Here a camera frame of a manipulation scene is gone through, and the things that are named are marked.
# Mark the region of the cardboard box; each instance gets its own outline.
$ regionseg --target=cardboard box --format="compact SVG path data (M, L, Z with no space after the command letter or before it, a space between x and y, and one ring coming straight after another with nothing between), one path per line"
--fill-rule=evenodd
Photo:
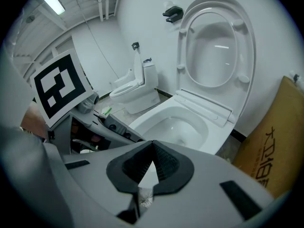
M304 161L304 94L283 77L257 128L241 144L233 165L275 197L290 190Z

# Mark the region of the floor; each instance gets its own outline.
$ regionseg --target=floor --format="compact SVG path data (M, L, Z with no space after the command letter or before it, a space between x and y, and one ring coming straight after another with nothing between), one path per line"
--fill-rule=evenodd
M149 110L157 107L159 104L163 103L164 101L168 100L167 97L159 94L161 102L158 104L136 114L129 114L126 109L124 108L123 104L114 103L111 98L108 96L102 100L100 100L96 106L95 110L100 114L105 113L110 107L112 108L109 114L113 114L117 117L120 121L125 123L126 125L130 125L133 121L139 118L141 115L145 114ZM240 147L240 142L232 136L229 136L220 150L217 152L217 156L222 157L223 159L227 160L228 162L233 162L238 149Z

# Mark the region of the wire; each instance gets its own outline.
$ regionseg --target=wire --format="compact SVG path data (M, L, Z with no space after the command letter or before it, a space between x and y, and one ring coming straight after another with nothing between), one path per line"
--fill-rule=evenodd
M102 52L101 48L99 47L99 45L98 45L98 43L97 43L97 41L96 41L96 39L95 39L95 37L94 37L94 35L93 35L92 31L91 31L90 26L88 25L88 23L87 23L87 21L86 21L85 15L84 15L84 13L83 13L83 11L82 11L82 9L81 9L81 6L80 6L80 4L79 4L78 0L76 0L76 2L77 2L77 5L78 5L78 6L79 6L79 8L80 8L80 11L81 11L81 13L82 13L82 16L84 17L84 20L85 20L85 22L86 22L86 25L87 25L87 27L88 27L89 31L91 32L91 35L92 35L92 37L93 37L93 39L94 39L94 41L95 41L95 43L96 43L96 45L97 45L98 49L100 50L101 54L104 56L104 58L105 58L106 62L108 63L108 65L110 66L110 68L112 69L112 71L115 73L115 71L114 71L114 69L112 68L111 64L110 64L110 63L109 63L109 61L106 59L106 57L105 57L104 53Z

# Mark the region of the ceiling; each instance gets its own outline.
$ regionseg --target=ceiling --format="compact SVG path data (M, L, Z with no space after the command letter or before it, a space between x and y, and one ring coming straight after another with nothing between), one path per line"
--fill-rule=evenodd
M65 12L57 15L43 0L29 0L24 6L22 24L14 50L14 61L24 76L35 58L55 38L75 25L100 16L97 0L59 0ZM109 14L115 11L117 0L108 0ZM102 0L105 18L106 0ZM31 23L27 20L35 17Z

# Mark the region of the white toilet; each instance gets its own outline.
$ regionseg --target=white toilet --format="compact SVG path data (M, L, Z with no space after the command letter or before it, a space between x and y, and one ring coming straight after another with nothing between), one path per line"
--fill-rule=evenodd
M133 69L129 68L126 75L113 82L113 90L135 79Z
M245 108L254 66L254 34L242 7L196 0L180 25L176 94L130 127L146 140L216 154Z
M110 98L117 103L123 103L130 114L135 114L148 109L160 102L155 87L158 85L158 77L153 62L142 63L138 50L134 59L135 79L110 93Z

